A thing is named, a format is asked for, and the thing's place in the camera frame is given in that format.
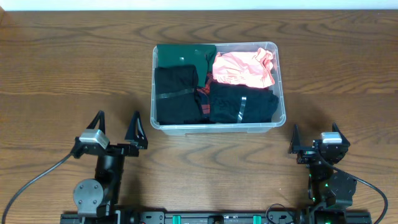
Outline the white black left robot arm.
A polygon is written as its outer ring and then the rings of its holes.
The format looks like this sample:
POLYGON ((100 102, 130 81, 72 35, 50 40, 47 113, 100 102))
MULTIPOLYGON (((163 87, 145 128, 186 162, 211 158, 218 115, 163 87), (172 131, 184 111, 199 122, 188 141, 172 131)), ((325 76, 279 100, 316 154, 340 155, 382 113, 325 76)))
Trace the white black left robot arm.
POLYGON ((124 140, 125 144, 111 144, 105 135, 105 116, 99 111, 92 122, 75 138, 71 154, 79 159, 87 154, 97 157, 95 176, 79 182, 73 190, 76 214, 63 214, 60 223, 133 223, 132 212, 118 208, 119 191, 126 157, 137 157, 147 149, 148 140, 141 116, 136 111, 124 140))

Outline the dark navy garment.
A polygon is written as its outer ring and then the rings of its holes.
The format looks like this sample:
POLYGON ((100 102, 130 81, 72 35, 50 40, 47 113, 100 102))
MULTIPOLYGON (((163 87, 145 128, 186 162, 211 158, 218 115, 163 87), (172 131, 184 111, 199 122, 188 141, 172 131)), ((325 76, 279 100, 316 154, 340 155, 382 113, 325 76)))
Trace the dark navy garment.
POLYGON ((210 121, 213 123, 270 123, 279 98, 272 90, 245 85, 210 85, 210 121))

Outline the red navy plaid shirt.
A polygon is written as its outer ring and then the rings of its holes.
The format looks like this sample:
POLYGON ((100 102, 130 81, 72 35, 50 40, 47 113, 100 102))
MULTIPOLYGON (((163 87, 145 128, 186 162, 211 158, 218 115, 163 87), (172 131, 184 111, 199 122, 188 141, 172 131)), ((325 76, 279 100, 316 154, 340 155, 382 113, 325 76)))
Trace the red navy plaid shirt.
POLYGON ((206 74, 205 86, 198 87, 197 92, 200 97, 200 105, 202 111, 202 123, 211 123, 210 121, 210 85, 214 81, 211 72, 206 74))

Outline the pink garment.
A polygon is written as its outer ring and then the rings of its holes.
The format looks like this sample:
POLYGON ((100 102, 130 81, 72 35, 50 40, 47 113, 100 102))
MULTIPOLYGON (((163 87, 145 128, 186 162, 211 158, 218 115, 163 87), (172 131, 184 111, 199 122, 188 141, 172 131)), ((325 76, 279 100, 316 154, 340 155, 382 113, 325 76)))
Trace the pink garment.
POLYGON ((213 78, 218 83, 268 88, 275 84, 272 52, 258 48, 256 52, 217 53, 213 63, 213 78))

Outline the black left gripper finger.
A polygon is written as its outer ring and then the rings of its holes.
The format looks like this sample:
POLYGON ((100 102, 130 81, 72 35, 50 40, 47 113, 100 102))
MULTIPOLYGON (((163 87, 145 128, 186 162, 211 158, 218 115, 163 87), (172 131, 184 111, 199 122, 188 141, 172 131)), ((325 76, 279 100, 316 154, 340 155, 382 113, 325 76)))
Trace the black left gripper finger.
POLYGON ((124 140, 134 145, 138 149, 147 149, 148 147, 148 139, 142 125, 140 113, 138 111, 135 111, 132 116, 124 140))
POLYGON ((94 119, 91 121, 91 123, 87 126, 87 129, 98 129, 105 134, 106 133, 106 126, 105 126, 105 115, 104 111, 99 110, 94 119))

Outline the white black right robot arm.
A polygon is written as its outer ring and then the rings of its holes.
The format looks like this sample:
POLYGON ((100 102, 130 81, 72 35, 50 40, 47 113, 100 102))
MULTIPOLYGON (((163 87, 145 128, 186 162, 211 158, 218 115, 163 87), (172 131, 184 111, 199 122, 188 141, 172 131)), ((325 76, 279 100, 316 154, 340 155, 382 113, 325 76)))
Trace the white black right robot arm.
POLYGON ((296 223, 357 224, 371 223, 368 212, 347 211, 353 204, 358 181, 343 171, 335 170, 348 152, 350 142, 332 124, 332 131, 321 133, 311 146, 301 142, 298 126, 294 126, 289 153, 297 156, 297 163, 309 169, 308 197, 313 204, 296 216, 296 223))

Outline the black garment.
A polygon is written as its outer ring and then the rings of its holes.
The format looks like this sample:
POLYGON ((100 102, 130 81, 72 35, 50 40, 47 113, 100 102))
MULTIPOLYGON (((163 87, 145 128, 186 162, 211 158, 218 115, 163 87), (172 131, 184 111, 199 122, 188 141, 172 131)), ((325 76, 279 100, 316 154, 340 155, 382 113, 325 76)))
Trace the black garment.
POLYGON ((201 121, 202 110, 195 66, 158 67, 154 78, 159 124, 197 124, 201 121))

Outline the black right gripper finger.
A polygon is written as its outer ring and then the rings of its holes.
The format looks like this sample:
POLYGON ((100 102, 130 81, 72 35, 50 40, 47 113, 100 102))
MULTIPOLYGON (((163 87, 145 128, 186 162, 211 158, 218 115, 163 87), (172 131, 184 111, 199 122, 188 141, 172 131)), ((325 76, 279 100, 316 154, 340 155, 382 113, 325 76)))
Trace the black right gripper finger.
POLYGON ((289 145, 289 154, 297 154, 302 150, 302 145, 300 143, 299 128, 298 125, 294 125, 294 130, 292 134, 292 139, 289 145))
POLYGON ((343 133, 340 131, 339 127, 337 126, 336 123, 332 124, 332 131, 337 132, 340 135, 341 138, 341 143, 344 145, 350 145, 350 142, 347 140, 347 138, 343 135, 343 133))

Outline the dark green garment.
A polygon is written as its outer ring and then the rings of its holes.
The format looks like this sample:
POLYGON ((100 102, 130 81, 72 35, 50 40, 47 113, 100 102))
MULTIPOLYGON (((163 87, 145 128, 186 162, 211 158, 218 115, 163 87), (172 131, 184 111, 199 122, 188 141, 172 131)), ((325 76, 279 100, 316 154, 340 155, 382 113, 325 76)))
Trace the dark green garment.
POLYGON ((204 87, 207 73, 212 71, 217 49, 210 44, 159 44, 157 58, 159 67, 194 65, 198 86, 204 87))

